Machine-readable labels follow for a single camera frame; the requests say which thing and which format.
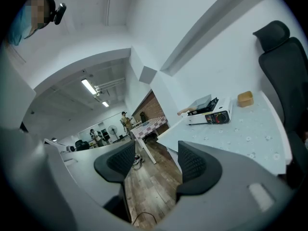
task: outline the black cable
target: black cable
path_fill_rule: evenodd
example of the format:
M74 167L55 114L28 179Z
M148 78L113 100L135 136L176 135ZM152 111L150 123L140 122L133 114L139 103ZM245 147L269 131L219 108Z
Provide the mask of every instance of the black cable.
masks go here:
M135 221L133 222L132 225L135 224L135 222L137 221L137 218L138 218L141 214L143 214L143 213L146 213L146 214L151 215L151 216L154 218L155 223L157 224L157 221L156 221L156 219L155 219L155 216L153 216L153 215L152 215L151 213L149 213L149 212L141 212L141 213L139 213L139 214L137 215L137 217L136 217L136 219L135 219Z

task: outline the fluorescent light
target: fluorescent light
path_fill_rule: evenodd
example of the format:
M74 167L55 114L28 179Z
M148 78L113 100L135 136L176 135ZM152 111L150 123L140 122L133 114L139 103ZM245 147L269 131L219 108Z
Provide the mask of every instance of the fluorescent light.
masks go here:
M83 79L83 80L81 81L81 83L84 84L85 87L86 87L93 95L96 94L96 91L93 89L93 87L90 85L90 83L88 82L87 79Z

